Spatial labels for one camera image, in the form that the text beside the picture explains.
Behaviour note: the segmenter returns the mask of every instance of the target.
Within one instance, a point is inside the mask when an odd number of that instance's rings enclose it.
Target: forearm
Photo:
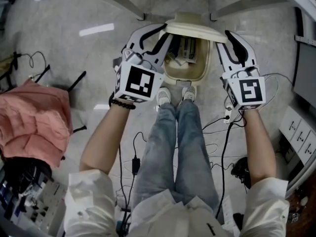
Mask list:
[[[112,105],[89,139],[80,160],[80,171],[100,169],[109,174],[127,122],[128,109]]]
[[[257,110],[245,111],[248,168],[251,185],[268,178],[276,177],[277,164],[268,133]]]

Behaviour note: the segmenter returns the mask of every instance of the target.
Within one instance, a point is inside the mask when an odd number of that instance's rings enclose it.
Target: white sneaker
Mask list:
[[[157,103],[159,106],[165,103],[171,103],[171,93],[167,87],[161,87],[156,95]]]
[[[192,102],[194,102],[194,100],[197,97],[197,87],[196,86],[191,86],[191,87],[184,87],[182,89],[182,100],[179,103],[179,105],[181,105],[182,101],[186,100],[186,99],[190,99]]]

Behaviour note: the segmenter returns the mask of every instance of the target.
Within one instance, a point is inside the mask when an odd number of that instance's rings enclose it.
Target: rolled-up sleeve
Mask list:
[[[67,237],[117,237],[111,179],[100,170],[69,175],[65,196]]]
[[[289,202],[285,200],[287,181],[267,178],[248,192],[241,237],[282,237],[286,234]]]

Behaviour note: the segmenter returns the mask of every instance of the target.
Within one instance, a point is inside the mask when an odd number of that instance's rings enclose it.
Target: jeans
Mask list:
[[[178,170],[173,176],[173,154],[178,120]],[[187,204],[198,196],[214,212],[219,206],[198,107],[184,100],[174,108],[165,103],[146,143],[134,190],[132,209],[141,201],[169,189],[176,202]]]

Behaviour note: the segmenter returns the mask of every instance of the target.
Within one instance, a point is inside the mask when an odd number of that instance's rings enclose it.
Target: black beaded bracelet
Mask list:
[[[116,99],[111,99],[110,102],[112,104],[115,104],[115,105],[118,105],[118,106],[122,106],[124,108],[127,108],[127,109],[130,109],[130,110],[134,110],[136,108],[135,105],[129,105],[129,104],[126,104],[126,103],[122,103]]]

